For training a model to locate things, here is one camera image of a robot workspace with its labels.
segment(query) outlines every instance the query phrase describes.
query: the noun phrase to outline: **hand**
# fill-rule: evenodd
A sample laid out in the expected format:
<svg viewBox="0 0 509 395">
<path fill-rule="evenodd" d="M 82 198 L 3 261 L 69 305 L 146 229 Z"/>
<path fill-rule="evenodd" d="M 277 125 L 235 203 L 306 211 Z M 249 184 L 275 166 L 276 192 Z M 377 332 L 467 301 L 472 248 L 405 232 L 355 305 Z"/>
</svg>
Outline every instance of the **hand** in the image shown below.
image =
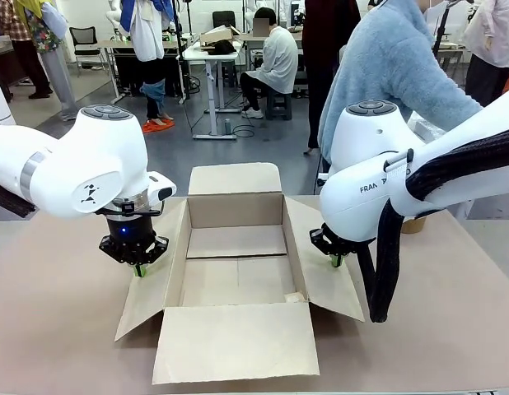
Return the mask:
<svg viewBox="0 0 509 395">
<path fill-rule="evenodd" d="M 485 49 L 490 51 L 493 46 L 493 37 L 486 37 L 485 39 Z"/>
</svg>

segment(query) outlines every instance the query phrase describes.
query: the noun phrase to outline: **dark red clothing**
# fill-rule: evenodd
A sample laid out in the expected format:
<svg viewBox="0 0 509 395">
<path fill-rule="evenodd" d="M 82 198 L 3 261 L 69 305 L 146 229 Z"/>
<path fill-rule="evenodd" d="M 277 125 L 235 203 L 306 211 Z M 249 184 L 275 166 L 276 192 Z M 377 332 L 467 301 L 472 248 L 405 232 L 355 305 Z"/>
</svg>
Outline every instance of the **dark red clothing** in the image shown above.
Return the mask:
<svg viewBox="0 0 509 395">
<path fill-rule="evenodd" d="M 302 32 L 306 68 L 333 66 L 359 21 L 356 0 L 306 0 Z"/>
</svg>

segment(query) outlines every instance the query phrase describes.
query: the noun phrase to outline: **plaid shirt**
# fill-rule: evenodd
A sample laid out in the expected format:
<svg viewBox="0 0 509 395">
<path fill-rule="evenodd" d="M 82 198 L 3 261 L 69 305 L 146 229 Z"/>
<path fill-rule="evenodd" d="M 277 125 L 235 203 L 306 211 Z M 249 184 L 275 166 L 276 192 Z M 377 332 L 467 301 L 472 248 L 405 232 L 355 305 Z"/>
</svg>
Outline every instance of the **plaid shirt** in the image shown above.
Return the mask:
<svg viewBox="0 0 509 395">
<path fill-rule="evenodd" d="M 13 41 L 31 41 L 31 34 L 15 13 L 13 0 L 0 0 L 0 31 Z"/>
</svg>

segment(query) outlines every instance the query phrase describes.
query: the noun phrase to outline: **gray joint cap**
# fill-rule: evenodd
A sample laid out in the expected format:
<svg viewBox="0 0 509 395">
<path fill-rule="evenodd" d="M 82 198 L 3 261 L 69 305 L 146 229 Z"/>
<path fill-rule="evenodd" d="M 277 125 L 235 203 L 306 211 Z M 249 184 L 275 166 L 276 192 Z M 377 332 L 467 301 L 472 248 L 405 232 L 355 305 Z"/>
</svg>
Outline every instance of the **gray joint cap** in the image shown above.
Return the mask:
<svg viewBox="0 0 509 395">
<path fill-rule="evenodd" d="M 356 105 L 350 105 L 346 108 L 351 115 L 359 115 L 362 117 L 375 117 L 377 115 L 385 115 L 393 113 L 397 109 L 394 103 L 386 100 L 364 100 Z"/>
<path fill-rule="evenodd" d="M 105 121 L 123 121 L 133 117 L 126 109 L 114 105 L 89 105 L 82 109 L 81 113 L 87 117 Z"/>
</svg>

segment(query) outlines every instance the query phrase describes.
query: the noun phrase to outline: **black hair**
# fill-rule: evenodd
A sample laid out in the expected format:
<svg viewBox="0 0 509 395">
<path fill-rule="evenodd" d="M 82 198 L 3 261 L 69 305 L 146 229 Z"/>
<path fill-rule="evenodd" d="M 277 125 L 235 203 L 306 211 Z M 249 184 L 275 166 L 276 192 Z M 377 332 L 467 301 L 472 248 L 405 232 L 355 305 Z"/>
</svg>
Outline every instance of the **black hair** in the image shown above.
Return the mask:
<svg viewBox="0 0 509 395">
<path fill-rule="evenodd" d="M 268 18 L 270 26 L 277 24 L 277 15 L 274 13 L 274 10 L 272 8 L 268 7 L 259 8 L 258 10 L 256 10 L 254 18 Z"/>
</svg>

